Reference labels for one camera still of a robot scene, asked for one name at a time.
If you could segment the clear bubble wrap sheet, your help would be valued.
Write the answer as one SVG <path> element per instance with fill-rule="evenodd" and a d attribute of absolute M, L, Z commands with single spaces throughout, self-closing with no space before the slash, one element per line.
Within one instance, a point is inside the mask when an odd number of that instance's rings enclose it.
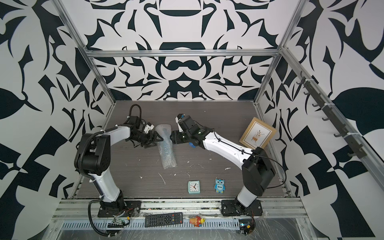
<path fill-rule="evenodd" d="M 176 167 L 176 156 L 170 138 L 172 134 L 172 126 L 168 124 L 160 124 L 156 126 L 155 131 L 163 138 L 162 142 L 158 142 L 163 168 L 168 169 Z"/>

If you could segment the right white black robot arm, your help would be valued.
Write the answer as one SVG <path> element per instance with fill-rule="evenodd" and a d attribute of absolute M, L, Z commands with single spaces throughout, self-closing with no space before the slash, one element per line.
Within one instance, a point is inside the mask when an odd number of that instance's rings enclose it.
<path fill-rule="evenodd" d="M 222 207 L 222 214 L 232 211 L 244 215 L 257 202 L 276 175 L 273 159 L 264 149 L 250 149 L 237 145 L 216 133 L 214 129 L 200 125 L 190 116 L 176 116 L 177 131 L 172 131 L 170 139 L 173 144 L 189 143 L 195 147 L 214 152 L 229 160 L 242 170 L 243 184 L 240 193 L 230 204 Z"/>

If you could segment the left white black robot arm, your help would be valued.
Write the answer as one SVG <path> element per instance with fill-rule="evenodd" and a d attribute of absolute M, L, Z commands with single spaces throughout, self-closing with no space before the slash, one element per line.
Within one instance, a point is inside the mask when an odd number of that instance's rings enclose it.
<path fill-rule="evenodd" d="M 126 141 L 132 142 L 135 148 L 146 149 L 155 147 L 163 140 L 164 138 L 155 131 L 154 125 L 142 118 L 141 106 L 134 104 L 123 124 L 82 136 L 74 166 L 95 185 L 103 208 L 121 212 L 126 205 L 123 192 L 115 184 L 110 172 L 111 147 Z"/>

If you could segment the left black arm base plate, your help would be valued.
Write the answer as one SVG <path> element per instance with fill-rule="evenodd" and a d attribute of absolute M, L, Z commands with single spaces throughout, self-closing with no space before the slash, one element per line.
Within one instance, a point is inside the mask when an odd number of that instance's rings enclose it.
<path fill-rule="evenodd" d="M 98 212 L 99 218 L 112 218 L 112 217 L 133 217 L 141 211 L 141 201 L 124 201 L 105 203 L 101 202 Z"/>

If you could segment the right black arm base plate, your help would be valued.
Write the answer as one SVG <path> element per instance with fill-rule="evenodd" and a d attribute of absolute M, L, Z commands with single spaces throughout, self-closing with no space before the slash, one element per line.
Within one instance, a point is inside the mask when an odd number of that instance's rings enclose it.
<path fill-rule="evenodd" d="M 237 199 L 222 200 L 221 214 L 225 217 L 261 216 L 263 214 L 263 209 L 259 200 L 254 200 L 248 207 L 244 207 Z"/>

